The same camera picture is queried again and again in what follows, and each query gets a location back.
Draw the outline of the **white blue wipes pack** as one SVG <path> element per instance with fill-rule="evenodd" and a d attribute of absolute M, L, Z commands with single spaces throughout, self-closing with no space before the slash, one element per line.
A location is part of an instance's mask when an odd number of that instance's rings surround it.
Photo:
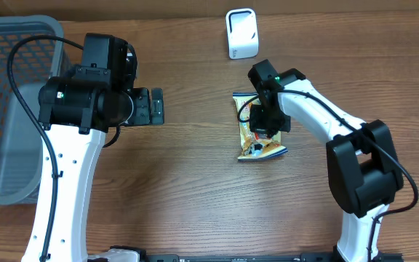
<path fill-rule="evenodd" d="M 253 106 L 261 105 L 256 92 L 234 92 L 232 98 L 236 104 L 242 147 L 242 152 L 238 156 L 239 162 L 263 161 L 288 152 L 287 148 L 281 144 L 279 133 L 269 138 L 266 134 L 251 131 L 250 110 Z"/>

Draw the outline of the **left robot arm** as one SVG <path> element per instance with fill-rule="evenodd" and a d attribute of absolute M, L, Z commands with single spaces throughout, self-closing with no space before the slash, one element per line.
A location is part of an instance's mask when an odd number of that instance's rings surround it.
<path fill-rule="evenodd" d="M 89 33 L 81 62 L 40 89 L 31 121 L 43 140 L 39 195 L 24 261 L 145 261 L 144 250 L 114 245 L 87 253 L 92 179 L 111 128 L 161 125 L 161 89 L 137 88 L 137 57 L 127 41 Z"/>

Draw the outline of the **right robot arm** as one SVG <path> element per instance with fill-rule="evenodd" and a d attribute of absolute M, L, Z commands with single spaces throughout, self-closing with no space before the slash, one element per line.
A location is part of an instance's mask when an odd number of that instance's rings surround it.
<path fill-rule="evenodd" d="M 273 137 L 290 131 L 295 118 L 325 144 L 330 191 L 343 210 L 329 260 L 402 261 L 377 249 L 380 222 L 404 183 L 389 128 L 347 114 L 295 68 L 278 73 L 263 60 L 247 76 L 260 99 L 250 110 L 251 131 Z"/>

